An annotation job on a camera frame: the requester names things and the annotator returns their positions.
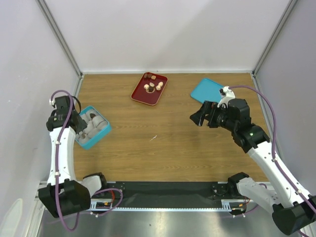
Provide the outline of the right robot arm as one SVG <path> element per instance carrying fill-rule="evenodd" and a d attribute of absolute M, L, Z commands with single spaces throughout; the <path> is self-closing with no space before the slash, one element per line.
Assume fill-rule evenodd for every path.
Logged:
<path fill-rule="evenodd" d="M 265 131 L 252 123 L 250 108 L 244 99 L 232 99 L 226 104 L 205 101 L 190 116 L 197 126 L 206 120 L 208 127 L 222 127 L 231 132 L 234 142 L 262 169 L 274 190 L 256 184 L 247 175 L 235 175 L 227 186 L 232 198 L 245 196 L 272 215 L 278 229 L 291 235 L 315 222 L 316 197 L 305 189 L 273 150 Z"/>

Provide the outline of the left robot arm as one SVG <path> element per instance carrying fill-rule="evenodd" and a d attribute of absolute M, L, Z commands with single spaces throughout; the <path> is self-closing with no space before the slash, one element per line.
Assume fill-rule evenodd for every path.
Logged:
<path fill-rule="evenodd" d="M 39 199 L 54 218 L 59 218 L 88 210 L 92 196 L 105 197 L 109 186 L 101 172 L 77 181 L 74 143 L 87 123 L 76 111 L 73 98 L 56 97 L 52 105 L 54 110 L 46 123 L 51 140 L 51 167 L 46 187 L 39 189 Z"/>

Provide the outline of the white paper cup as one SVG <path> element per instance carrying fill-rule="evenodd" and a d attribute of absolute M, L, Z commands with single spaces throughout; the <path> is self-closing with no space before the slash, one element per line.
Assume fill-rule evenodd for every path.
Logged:
<path fill-rule="evenodd" d="M 90 130 L 92 130 L 92 129 L 94 129 L 94 128 L 95 128 L 95 127 L 94 127 L 93 121 L 90 120 L 90 121 L 87 123 L 87 128 L 86 128 L 86 130 L 90 131 Z"/>
<path fill-rule="evenodd" d="M 94 117 L 97 116 L 97 112 L 95 110 L 90 110 L 86 114 L 90 119 L 93 119 Z"/>
<path fill-rule="evenodd" d="M 89 120 L 89 118 L 88 118 L 88 116 L 86 115 L 86 114 L 82 114 L 81 115 L 81 118 L 86 122 L 86 123 L 88 123 L 90 120 Z"/>
<path fill-rule="evenodd" d="M 94 127 L 97 127 L 100 123 L 104 122 L 104 118 L 102 116 L 95 116 L 93 119 L 92 119 L 92 122 L 93 122 L 93 125 Z"/>
<path fill-rule="evenodd" d="M 89 137 L 88 137 L 88 136 L 86 136 L 85 138 L 82 138 L 81 136 L 78 137 L 78 142 L 79 142 L 80 144 L 85 144 L 85 143 L 87 143 L 88 141 L 89 141 Z"/>
<path fill-rule="evenodd" d="M 99 133 L 99 131 L 100 130 L 98 128 L 94 128 L 87 135 L 90 139 L 92 139 L 94 136 L 96 136 Z"/>

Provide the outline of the blue tin box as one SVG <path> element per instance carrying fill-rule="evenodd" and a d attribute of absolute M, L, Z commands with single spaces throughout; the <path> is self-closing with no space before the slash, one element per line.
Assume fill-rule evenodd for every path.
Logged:
<path fill-rule="evenodd" d="M 109 121 L 93 106 L 87 106 L 80 112 L 87 128 L 76 135 L 75 141 L 85 150 L 91 149 L 112 130 Z"/>

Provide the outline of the blue tin lid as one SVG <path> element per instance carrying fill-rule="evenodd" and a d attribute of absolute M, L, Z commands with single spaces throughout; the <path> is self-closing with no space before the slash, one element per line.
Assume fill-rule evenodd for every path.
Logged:
<path fill-rule="evenodd" d="M 191 92 L 191 97 L 200 103 L 204 101 L 219 102 L 221 100 L 220 89 L 223 87 L 213 80 L 203 78 Z"/>

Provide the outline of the red tray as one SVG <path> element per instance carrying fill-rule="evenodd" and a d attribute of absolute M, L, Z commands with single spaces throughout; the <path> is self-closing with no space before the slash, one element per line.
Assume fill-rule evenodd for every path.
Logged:
<path fill-rule="evenodd" d="M 145 72 L 132 92 L 131 99 L 154 106 L 158 103 L 167 82 L 168 78 L 166 76 Z"/>

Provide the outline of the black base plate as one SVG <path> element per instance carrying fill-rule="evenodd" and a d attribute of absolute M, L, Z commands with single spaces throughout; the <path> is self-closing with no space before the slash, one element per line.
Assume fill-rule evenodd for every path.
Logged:
<path fill-rule="evenodd" d="M 217 182 L 109 182 L 108 188 L 122 190 L 124 201 L 202 202 L 230 199 L 226 183 Z"/>

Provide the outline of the left aluminium frame post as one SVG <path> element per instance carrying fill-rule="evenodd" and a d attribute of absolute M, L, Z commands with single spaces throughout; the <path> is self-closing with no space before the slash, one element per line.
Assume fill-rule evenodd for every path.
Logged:
<path fill-rule="evenodd" d="M 79 68 L 79 65 L 76 61 L 76 59 L 74 58 L 71 49 L 69 47 L 69 45 L 67 44 L 62 31 L 60 30 L 47 2 L 45 0 L 35 0 L 35 2 L 38 4 L 42 14 L 44 15 L 49 27 L 51 28 L 53 34 L 55 35 L 58 43 L 60 44 L 63 52 L 65 53 L 68 61 L 70 62 L 72 68 L 74 69 L 75 73 L 77 74 L 77 76 L 79 78 L 81 78 L 82 76 L 82 72 Z"/>

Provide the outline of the aluminium frame post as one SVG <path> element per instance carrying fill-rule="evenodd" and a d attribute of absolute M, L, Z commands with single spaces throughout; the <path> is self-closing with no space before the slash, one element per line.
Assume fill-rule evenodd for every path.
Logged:
<path fill-rule="evenodd" d="M 270 53 L 275 41 L 277 40 L 279 34 L 281 33 L 284 25 L 286 24 L 289 16 L 291 15 L 292 11 L 294 10 L 294 7 L 296 6 L 296 4 L 298 3 L 298 0 L 290 0 L 283 12 L 283 14 L 281 15 L 281 18 L 279 19 L 275 29 L 273 30 L 272 35 L 270 36 L 263 52 L 261 53 L 254 69 L 252 70 L 252 74 L 254 76 L 256 76 L 260 70 L 260 68 L 262 67 L 262 65 L 264 64 L 268 54 Z"/>
<path fill-rule="evenodd" d="M 51 28 L 53 34 L 55 35 L 58 43 L 60 44 L 63 52 L 65 53 L 68 61 L 70 62 L 72 68 L 74 69 L 75 73 L 77 74 L 77 76 L 79 78 L 81 78 L 82 76 L 82 72 L 79 68 L 79 65 L 76 61 L 76 59 L 74 58 L 71 49 L 69 47 L 69 45 L 67 44 L 62 31 L 60 30 L 47 2 L 45 0 L 35 0 L 35 2 L 38 4 L 42 14 L 44 15 L 49 27 Z"/>

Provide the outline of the right aluminium frame post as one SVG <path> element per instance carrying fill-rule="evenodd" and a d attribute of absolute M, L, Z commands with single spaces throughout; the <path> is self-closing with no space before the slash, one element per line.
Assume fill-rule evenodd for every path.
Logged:
<path fill-rule="evenodd" d="M 298 0 L 290 0 L 283 12 L 283 14 L 281 15 L 281 18 L 279 19 L 275 29 L 273 30 L 272 35 L 270 36 L 263 52 L 261 53 L 254 69 L 252 70 L 252 74 L 254 76 L 256 76 L 260 70 L 260 68 L 262 67 L 262 65 L 264 64 L 268 54 L 270 53 L 275 41 L 277 40 L 279 34 L 281 33 L 284 25 L 286 24 L 289 16 L 291 15 L 292 11 L 294 10 L 294 7 L 296 6 L 296 4 L 298 3 Z"/>

